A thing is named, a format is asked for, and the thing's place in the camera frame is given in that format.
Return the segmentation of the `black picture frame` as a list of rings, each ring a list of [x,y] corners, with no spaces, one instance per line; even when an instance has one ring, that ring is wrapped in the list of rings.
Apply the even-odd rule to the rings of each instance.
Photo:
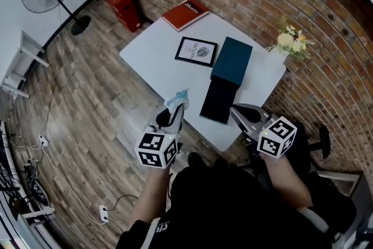
[[[183,37],[175,59],[211,68],[214,64],[218,44],[197,38]]]

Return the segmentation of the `black metal rack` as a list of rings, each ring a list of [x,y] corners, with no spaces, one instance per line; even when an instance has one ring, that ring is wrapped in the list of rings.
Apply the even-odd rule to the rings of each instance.
[[[12,149],[6,123],[0,121],[0,194],[14,217],[22,215],[29,224],[45,223],[55,209],[38,179],[37,162],[28,160],[18,170]]]

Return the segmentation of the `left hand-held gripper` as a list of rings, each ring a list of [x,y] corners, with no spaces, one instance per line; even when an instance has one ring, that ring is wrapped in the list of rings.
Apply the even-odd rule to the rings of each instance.
[[[135,153],[141,165],[152,168],[167,168],[181,150],[180,131],[184,119],[184,105],[180,104],[174,114],[165,108],[156,116],[156,124],[145,126],[135,144]]]

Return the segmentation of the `light blue cloth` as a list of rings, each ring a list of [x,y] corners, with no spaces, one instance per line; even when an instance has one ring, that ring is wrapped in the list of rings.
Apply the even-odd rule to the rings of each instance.
[[[164,106],[168,109],[170,114],[174,114],[180,105],[182,105],[185,110],[189,107],[188,89],[176,92],[173,97],[164,101]]]

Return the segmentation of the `person's black shoe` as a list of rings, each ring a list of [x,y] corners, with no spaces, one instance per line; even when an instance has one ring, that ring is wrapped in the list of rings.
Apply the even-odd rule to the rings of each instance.
[[[191,152],[188,155],[188,166],[198,169],[206,168],[207,165],[203,161],[202,157],[197,152]]]

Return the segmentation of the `red book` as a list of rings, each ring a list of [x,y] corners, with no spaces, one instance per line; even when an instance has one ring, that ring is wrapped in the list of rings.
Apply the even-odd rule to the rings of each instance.
[[[199,0],[186,0],[166,12],[162,19],[177,32],[208,15],[210,10]]]

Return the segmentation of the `white open cabinet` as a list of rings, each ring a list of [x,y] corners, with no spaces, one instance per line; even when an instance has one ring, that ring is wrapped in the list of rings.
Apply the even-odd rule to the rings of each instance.
[[[373,249],[373,196],[363,172],[318,170],[323,213],[338,230],[336,249]]]

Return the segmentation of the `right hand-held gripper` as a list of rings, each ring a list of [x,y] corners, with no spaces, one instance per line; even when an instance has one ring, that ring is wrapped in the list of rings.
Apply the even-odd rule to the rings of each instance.
[[[293,144],[297,127],[285,117],[271,117],[262,107],[237,103],[230,114],[242,132],[257,141],[257,151],[279,158]]]

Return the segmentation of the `person's left forearm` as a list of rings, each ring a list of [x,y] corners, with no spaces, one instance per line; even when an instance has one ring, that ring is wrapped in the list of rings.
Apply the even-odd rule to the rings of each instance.
[[[129,228],[140,220],[151,224],[166,213],[168,176],[170,166],[165,169],[150,168],[145,186],[131,213]]]

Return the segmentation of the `teal and black box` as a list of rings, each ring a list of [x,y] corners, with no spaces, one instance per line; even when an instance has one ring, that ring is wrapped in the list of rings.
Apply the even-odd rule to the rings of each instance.
[[[210,75],[201,117],[227,124],[230,107],[244,80],[251,53],[251,45],[226,37]]]

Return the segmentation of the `black office chair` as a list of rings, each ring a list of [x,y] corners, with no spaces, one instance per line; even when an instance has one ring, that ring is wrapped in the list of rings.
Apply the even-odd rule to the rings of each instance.
[[[310,153],[312,151],[321,150],[324,159],[330,155],[329,130],[325,125],[321,125],[319,127],[320,141],[309,144],[304,124],[300,121],[296,121],[293,124],[297,128],[297,133],[286,156],[296,174],[300,178],[304,178],[311,169]]]

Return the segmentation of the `person's black clothing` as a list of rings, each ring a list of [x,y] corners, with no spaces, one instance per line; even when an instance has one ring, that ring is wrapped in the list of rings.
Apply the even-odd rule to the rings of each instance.
[[[325,184],[301,180],[313,206],[296,210],[224,160],[188,166],[168,181],[165,215],[151,224],[136,221],[115,249],[336,249],[339,231],[322,208]]]

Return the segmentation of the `small white side table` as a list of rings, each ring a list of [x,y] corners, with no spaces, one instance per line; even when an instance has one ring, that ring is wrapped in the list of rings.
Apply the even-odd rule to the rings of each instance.
[[[10,54],[6,54],[7,59],[0,59],[0,89],[11,95],[14,99],[18,96],[29,98],[30,95],[23,92],[19,85],[27,81],[27,72],[32,63],[37,62],[40,65],[49,68],[50,64],[39,55],[45,54],[45,50],[34,39],[24,31],[20,32],[20,39]]]

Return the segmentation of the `yellow flower bouquet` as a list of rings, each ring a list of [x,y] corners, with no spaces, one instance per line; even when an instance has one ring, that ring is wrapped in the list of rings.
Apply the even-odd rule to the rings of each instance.
[[[302,30],[297,30],[286,16],[279,21],[279,35],[277,36],[276,48],[282,54],[287,54],[300,61],[310,58],[308,49],[315,45],[312,40],[306,38]]]

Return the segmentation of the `person's right forearm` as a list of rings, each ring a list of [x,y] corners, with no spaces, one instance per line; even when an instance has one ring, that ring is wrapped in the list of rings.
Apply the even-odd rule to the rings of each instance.
[[[313,206],[309,189],[294,171],[285,155],[280,158],[271,157],[264,153],[259,155],[266,164],[273,188],[283,201],[286,201],[296,210]]]

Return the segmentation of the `red carton box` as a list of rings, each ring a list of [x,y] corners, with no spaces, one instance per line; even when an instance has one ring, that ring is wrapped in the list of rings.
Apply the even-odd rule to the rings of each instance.
[[[117,19],[132,33],[139,29],[143,22],[133,0],[105,0],[114,11]]]

